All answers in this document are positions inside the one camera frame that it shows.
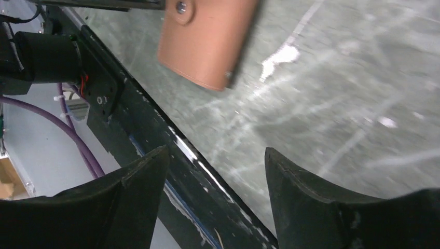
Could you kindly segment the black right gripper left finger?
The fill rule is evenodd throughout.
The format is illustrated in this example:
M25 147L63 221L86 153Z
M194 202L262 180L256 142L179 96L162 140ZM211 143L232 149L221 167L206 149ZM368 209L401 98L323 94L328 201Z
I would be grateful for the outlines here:
M169 167L160 146L52 197L1 201L1 248L149 248Z

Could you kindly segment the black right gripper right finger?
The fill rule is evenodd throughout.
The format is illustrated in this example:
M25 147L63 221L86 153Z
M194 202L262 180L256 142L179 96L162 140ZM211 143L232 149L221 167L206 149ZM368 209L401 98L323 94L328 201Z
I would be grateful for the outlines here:
M265 151L279 248L439 248L439 189L380 199Z

